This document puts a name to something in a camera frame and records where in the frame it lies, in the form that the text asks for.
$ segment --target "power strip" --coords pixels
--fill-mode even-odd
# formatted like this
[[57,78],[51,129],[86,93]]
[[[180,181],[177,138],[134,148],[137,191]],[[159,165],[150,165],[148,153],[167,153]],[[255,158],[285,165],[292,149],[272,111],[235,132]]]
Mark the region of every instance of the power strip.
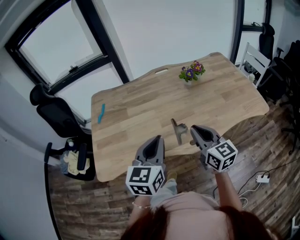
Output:
[[258,182],[258,183],[269,183],[269,181],[270,181],[270,178],[268,175],[264,175],[264,176],[257,175],[256,176],[256,182]]

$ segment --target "blue object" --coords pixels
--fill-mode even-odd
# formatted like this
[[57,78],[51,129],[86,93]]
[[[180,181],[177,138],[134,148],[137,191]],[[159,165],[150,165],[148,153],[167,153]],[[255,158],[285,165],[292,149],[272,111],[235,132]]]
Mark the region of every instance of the blue object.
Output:
[[102,104],[102,110],[101,110],[101,113],[100,113],[100,115],[99,115],[99,117],[98,117],[98,123],[101,122],[101,119],[102,119],[102,117],[103,117],[104,111],[105,111],[105,104],[103,103],[103,104]]

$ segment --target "hand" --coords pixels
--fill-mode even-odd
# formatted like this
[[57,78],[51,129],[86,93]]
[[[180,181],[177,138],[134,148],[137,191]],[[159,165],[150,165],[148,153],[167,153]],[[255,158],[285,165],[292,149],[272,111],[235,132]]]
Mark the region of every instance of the hand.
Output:
[[150,205],[151,198],[149,196],[138,196],[135,199],[135,204],[141,207],[147,207]]

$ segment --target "wooden floor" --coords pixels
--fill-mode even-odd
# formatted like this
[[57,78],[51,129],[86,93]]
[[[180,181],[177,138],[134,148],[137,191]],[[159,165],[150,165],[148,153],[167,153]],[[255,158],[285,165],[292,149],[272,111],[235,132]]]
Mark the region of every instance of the wooden floor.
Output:
[[[266,116],[248,119],[226,133],[239,155],[229,174],[237,190],[259,170],[268,170],[300,157],[291,156],[293,135],[282,133],[289,127],[289,110],[270,104]],[[176,170],[178,190],[212,194],[214,175],[199,164],[198,155],[165,160],[167,169]],[[300,220],[300,161],[271,172],[270,184],[244,195],[245,210],[256,214],[271,229],[288,236],[291,218]],[[255,189],[255,179],[241,192]],[[49,167],[49,188],[55,219],[63,240],[120,239],[131,212],[133,197],[125,186],[125,175],[101,183],[83,182],[65,177],[58,168]]]

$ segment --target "bracelet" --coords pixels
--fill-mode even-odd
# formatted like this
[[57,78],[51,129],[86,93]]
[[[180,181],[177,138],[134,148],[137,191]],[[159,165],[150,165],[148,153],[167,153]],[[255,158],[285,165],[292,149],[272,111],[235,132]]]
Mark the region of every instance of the bracelet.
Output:
[[132,205],[134,205],[135,207],[138,207],[140,209],[146,209],[146,208],[150,208],[151,207],[151,205],[146,206],[146,207],[142,207],[142,206],[136,205],[135,202],[132,202]]

